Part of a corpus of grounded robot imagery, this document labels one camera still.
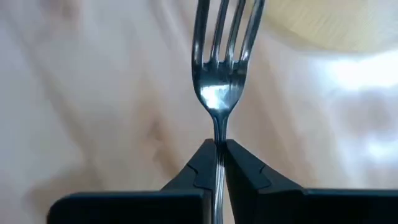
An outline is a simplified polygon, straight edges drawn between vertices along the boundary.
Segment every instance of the fork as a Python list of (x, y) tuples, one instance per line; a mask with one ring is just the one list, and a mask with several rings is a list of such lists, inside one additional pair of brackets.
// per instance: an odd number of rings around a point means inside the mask
[(239, 59), (234, 60), (236, 39), (246, 0), (238, 0), (223, 60), (219, 60), (221, 36), (229, 0), (221, 0), (210, 59), (203, 62), (210, 0), (198, 0), (192, 43), (192, 79), (200, 103), (209, 112), (216, 144), (216, 189), (212, 223), (223, 223), (224, 154), (228, 117), (242, 95), (251, 50), (259, 28), (265, 0), (255, 0), (243, 39)]

